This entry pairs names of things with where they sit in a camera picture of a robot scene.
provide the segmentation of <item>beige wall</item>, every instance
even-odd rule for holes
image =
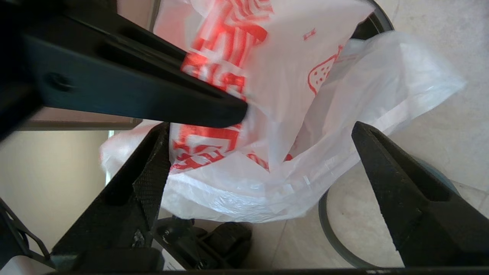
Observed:
[[[104,187],[98,147],[107,135],[28,131],[0,143],[0,197],[49,250]]]

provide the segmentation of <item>tile floor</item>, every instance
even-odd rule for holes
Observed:
[[[440,169],[462,197],[489,216],[489,1],[377,2],[396,30],[423,39],[468,81],[464,91],[391,138]],[[373,264],[402,266],[361,166],[352,168],[331,188],[328,213],[338,238],[351,251]],[[244,267],[350,267],[325,238],[316,207],[306,217],[256,224],[253,230],[253,248]]]

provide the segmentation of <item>wall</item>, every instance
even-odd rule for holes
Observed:
[[[107,135],[28,131],[0,143],[0,197],[48,250],[104,187],[98,147]]]

